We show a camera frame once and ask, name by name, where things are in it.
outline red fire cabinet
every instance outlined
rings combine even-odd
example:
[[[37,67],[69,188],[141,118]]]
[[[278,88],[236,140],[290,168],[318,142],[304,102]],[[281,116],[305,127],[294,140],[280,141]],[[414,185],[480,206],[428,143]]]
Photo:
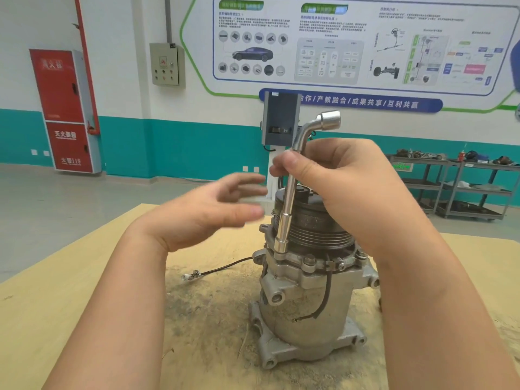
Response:
[[[53,155],[61,171],[101,172],[87,72],[81,52],[30,49],[43,119]]]

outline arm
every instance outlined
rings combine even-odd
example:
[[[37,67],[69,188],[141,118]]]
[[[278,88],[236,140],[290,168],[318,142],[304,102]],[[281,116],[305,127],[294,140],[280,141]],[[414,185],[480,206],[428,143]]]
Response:
[[[374,257],[390,388],[517,389],[512,359],[465,269],[377,145],[314,140],[306,155],[312,160],[285,152],[271,173],[290,172],[317,191]]]
[[[267,193],[257,174],[233,174],[192,190],[133,222],[118,242],[43,389],[159,388],[169,252],[221,227],[263,217],[238,199]]]

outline wooden table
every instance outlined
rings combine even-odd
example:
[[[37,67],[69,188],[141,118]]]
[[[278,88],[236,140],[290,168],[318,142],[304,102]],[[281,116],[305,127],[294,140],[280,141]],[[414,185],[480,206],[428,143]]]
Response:
[[[0,388],[37,389],[45,381],[80,317],[120,235],[141,204],[0,284]],[[259,366],[258,334],[246,336],[247,304],[259,292],[261,268],[252,262],[194,282],[180,276],[248,257],[264,244],[261,222],[220,230],[208,241],[170,255],[166,272],[163,389],[381,389],[387,388],[379,292],[355,291],[350,315],[367,334],[314,363]],[[520,372],[520,244],[444,235],[481,293]]]

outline gray floor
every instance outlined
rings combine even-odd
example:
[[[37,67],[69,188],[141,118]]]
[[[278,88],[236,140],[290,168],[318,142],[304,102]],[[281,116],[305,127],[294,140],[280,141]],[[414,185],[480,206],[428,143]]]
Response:
[[[196,186],[166,178],[144,184],[0,164],[0,282],[141,203],[161,204]],[[272,203],[263,205],[270,213]],[[502,222],[431,219],[441,232],[520,242],[518,208],[511,208]]]

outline blue sedan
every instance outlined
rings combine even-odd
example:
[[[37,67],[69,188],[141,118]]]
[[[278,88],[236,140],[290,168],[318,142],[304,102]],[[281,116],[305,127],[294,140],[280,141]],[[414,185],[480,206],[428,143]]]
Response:
[[[264,48],[248,48],[233,53],[233,58],[236,60],[262,60],[267,61],[273,58],[273,53],[269,49]]]

